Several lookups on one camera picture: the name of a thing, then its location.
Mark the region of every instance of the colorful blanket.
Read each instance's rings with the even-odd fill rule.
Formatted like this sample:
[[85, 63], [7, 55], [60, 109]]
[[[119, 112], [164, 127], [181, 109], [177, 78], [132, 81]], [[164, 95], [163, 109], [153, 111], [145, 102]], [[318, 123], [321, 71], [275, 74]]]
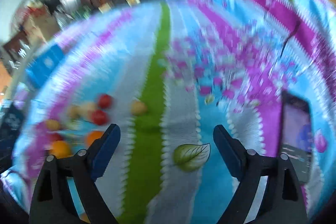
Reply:
[[[311, 105], [313, 160], [302, 186], [311, 218], [336, 187], [335, 25], [327, 0], [174, 0], [76, 23], [55, 38], [68, 53], [31, 102], [15, 164], [2, 180], [29, 211], [44, 160], [36, 154], [46, 133], [36, 125], [63, 121], [69, 105], [108, 93], [116, 101], [109, 116], [122, 136], [96, 185], [117, 220], [215, 224], [239, 183], [213, 142], [213, 128], [223, 124], [246, 148], [276, 156], [287, 89]], [[146, 115], [131, 115], [134, 98], [148, 106]], [[78, 121], [67, 133], [106, 128]], [[82, 147], [74, 143], [73, 152]], [[246, 222], [258, 212], [266, 179]]]

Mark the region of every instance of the green leaf print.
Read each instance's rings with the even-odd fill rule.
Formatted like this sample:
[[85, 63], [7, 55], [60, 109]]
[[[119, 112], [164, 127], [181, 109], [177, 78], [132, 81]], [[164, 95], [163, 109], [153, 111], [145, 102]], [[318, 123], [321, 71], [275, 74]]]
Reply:
[[210, 143], [183, 144], [174, 150], [175, 164], [185, 172], [192, 172], [203, 166], [210, 156]]
[[215, 100], [215, 97], [212, 94], [208, 94], [204, 99], [204, 103], [206, 105], [209, 105], [209, 104], [213, 103], [214, 100]]
[[70, 119], [66, 121], [65, 127], [70, 130], [78, 130], [80, 127], [81, 121], [76, 119]]

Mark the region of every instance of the orange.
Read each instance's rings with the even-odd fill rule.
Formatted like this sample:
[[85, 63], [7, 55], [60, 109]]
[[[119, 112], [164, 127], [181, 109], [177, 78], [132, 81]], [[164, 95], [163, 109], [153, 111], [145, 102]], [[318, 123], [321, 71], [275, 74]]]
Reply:
[[59, 123], [59, 121], [51, 119], [46, 120], [45, 125], [50, 131], [58, 131], [61, 128], [61, 124]]
[[88, 135], [86, 135], [85, 143], [86, 143], [87, 147], [90, 147], [90, 145], [92, 145], [92, 143], [96, 139], [101, 138], [103, 136], [103, 134], [104, 134], [103, 131], [94, 130], [94, 131], [91, 131]]
[[49, 154], [58, 159], [71, 157], [70, 145], [65, 141], [54, 141], [51, 143]]

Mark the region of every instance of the yellow fruit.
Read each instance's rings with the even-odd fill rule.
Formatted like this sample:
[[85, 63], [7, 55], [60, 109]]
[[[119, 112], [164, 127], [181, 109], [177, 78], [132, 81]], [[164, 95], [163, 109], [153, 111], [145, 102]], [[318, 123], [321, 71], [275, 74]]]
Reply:
[[50, 155], [54, 155], [58, 159], [67, 158], [71, 156], [70, 145], [65, 141], [55, 141], [50, 145]]
[[85, 102], [80, 105], [78, 113], [84, 120], [91, 122], [91, 115], [95, 110], [97, 110], [97, 104], [94, 102]]
[[51, 119], [46, 120], [45, 125], [47, 129], [49, 129], [50, 131], [58, 131], [61, 128], [61, 124], [59, 123], [59, 121], [51, 120]]
[[68, 116], [71, 119], [79, 119], [79, 106], [72, 105], [68, 108], [67, 111]]
[[147, 112], [148, 108], [147, 106], [138, 100], [134, 100], [131, 105], [131, 113], [132, 115], [139, 116], [143, 115]]
[[87, 147], [90, 147], [90, 145], [92, 145], [92, 143], [96, 140], [102, 137], [102, 135], [104, 134], [103, 131], [91, 131], [88, 135], [86, 135], [85, 137], [85, 143], [87, 145]]

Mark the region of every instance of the cardboard box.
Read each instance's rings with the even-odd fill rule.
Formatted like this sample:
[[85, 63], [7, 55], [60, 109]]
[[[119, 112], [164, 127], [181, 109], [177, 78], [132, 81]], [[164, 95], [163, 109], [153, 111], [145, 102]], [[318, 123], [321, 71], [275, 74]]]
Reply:
[[30, 15], [25, 23], [24, 29], [27, 34], [29, 43], [32, 45], [43, 41], [48, 42], [54, 34], [60, 31], [56, 19], [49, 15]]
[[36, 89], [41, 88], [63, 57], [64, 53], [57, 44], [37, 57], [26, 69], [30, 84]]

